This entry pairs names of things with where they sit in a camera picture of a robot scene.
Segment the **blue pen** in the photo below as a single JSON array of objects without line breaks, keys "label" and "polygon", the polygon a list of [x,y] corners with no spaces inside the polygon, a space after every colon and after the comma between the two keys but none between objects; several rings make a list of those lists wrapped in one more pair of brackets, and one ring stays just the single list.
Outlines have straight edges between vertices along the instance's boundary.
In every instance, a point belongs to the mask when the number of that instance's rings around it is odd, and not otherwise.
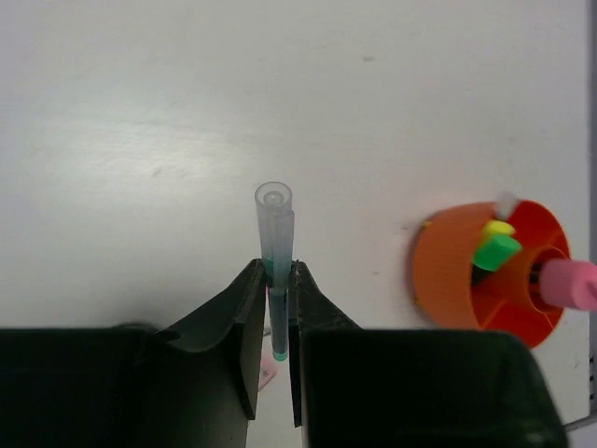
[{"label": "blue pen", "polygon": [[510,191],[501,192],[494,202],[494,216],[498,220],[507,221],[518,206],[519,198]]}]

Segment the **green highlighter marker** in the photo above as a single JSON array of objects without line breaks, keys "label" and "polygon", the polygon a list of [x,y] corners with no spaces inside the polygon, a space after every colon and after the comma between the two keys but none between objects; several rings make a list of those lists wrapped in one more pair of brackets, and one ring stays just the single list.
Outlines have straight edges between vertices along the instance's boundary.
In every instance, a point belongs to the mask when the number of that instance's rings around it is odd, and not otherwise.
[{"label": "green highlighter marker", "polygon": [[475,286],[496,273],[522,249],[521,244],[511,236],[496,234],[481,245],[472,259],[471,285]]}]

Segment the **pink eraser roll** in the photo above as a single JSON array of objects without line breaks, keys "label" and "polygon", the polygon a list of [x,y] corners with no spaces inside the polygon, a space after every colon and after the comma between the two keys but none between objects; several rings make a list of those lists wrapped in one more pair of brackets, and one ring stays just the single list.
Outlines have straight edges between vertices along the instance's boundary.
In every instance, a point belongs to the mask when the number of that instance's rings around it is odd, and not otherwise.
[{"label": "pink eraser roll", "polygon": [[551,259],[540,270],[542,300],[552,306],[596,310],[596,265],[589,261]]}]

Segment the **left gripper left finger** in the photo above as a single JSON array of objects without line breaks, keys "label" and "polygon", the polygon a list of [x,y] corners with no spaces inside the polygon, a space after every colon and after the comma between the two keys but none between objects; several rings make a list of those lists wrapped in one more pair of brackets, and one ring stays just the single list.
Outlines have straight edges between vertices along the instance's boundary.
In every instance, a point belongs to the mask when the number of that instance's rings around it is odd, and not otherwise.
[{"label": "left gripper left finger", "polygon": [[2,329],[1,443],[243,447],[264,313],[264,269],[252,260],[165,329]]}]

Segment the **orange round organizer container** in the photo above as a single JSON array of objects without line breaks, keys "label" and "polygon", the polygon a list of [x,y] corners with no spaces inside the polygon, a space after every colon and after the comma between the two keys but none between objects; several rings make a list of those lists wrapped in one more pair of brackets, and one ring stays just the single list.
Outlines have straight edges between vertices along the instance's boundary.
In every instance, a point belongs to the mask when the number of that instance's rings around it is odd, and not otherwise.
[{"label": "orange round organizer container", "polygon": [[570,258],[558,219],[542,204],[522,200],[509,216],[522,250],[496,273],[472,285],[472,261],[492,203],[468,203],[432,216],[415,240],[411,278],[418,305],[446,329],[502,330],[535,348],[558,326],[563,309],[540,300],[533,268]]}]

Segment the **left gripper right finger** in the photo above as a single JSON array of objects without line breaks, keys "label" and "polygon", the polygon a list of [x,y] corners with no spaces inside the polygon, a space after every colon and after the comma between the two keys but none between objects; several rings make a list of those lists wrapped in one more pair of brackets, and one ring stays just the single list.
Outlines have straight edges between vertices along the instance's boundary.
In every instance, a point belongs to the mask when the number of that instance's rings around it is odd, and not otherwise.
[{"label": "left gripper right finger", "polygon": [[307,447],[565,447],[531,351],[502,331],[362,329],[296,262],[294,424]]}]

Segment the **green pen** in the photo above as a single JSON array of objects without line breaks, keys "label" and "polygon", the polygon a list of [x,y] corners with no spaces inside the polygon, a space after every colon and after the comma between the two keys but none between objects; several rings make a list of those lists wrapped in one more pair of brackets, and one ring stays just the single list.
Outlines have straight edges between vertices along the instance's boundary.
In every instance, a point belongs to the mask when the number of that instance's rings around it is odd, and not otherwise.
[{"label": "green pen", "polygon": [[272,355],[288,356],[288,288],[293,263],[295,212],[293,193],[281,182],[267,182],[255,191],[261,259],[266,274]]}]

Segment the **yellow highlighter marker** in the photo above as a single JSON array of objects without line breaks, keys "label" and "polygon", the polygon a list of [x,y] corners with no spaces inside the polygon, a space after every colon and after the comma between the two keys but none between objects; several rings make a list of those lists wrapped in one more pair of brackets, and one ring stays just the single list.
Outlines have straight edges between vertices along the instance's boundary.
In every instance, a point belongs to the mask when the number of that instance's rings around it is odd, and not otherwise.
[{"label": "yellow highlighter marker", "polygon": [[488,221],[482,228],[481,235],[483,239],[491,239],[495,235],[511,236],[515,233],[515,228],[506,221],[493,219]]}]

